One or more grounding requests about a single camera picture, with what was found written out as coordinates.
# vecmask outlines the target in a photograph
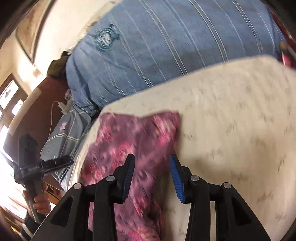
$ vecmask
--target blue bedding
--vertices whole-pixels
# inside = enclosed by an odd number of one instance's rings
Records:
[[[280,41],[259,0],[123,0],[77,45],[67,81],[75,104],[90,113],[212,64],[278,57]]]

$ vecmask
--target human hand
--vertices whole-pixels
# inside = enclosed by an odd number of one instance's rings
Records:
[[[43,183],[42,188],[43,188],[43,193],[41,193],[40,195],[34,198],[35,203],[33,204],[33,207],[37,210],[38,213],[47,215],[51,211],[49,197],[46,193],[44,193],[44,191],[48,189],[47,184]],[[29,206],[29,203],[28,203],[29,194],[26,190],[24,190],[24,198],[26,200],[27,206]],[[31,209],[28,210],[28,213],[31,218],[34,218]]]

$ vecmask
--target sleeve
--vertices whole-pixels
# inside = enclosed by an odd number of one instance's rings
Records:
[[[33,237],[33,234],[38,229],[39,224],[35,223],[34,219],[30,217],[27,212],[25,217],[25,221],[22,224],[22,229],[20,231],[20,237],[23,241],[29,241]]]

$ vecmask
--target purple cloth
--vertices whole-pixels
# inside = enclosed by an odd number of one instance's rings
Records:
[[[85,158],[80,182],[97,183],[123,165],[127,154],[135,155],[129,196],[124,204],[114,205],[119,241],[164,237],[164,218],[153,187],[157,178],[169,171],[168,158],[177,146],[179,128],[179,113],[163,112],[145,118],[111,113],[100,116],[98,136]],[[90,229],[93,208],[91,204]]]

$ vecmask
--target black handle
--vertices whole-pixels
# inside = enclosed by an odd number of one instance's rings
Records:
[[[33,207],[33,204],[35,203],[34,198],[43,193],[42,184],[42,180],[24,183],[25,189],[29,193],[29,208],[33,213],[33,217],[36,223],[42,223],[46,217],[44,214],[38,213],[37,210]]]

